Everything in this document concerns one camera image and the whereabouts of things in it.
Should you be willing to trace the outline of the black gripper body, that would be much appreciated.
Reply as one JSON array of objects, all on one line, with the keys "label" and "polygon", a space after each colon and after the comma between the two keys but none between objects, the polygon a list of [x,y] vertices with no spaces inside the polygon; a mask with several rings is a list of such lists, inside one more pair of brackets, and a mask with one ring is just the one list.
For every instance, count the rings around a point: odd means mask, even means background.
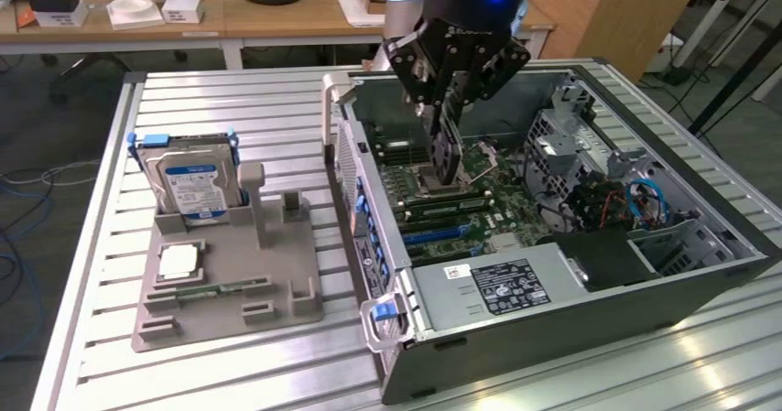
[{"label": "black gripper body", "polygon": [[512,22],[522,0],[424,0],[418,25],[442,26],[442,98],[456,74],[465,71],[474,53],[486,61],[513,37]]}]

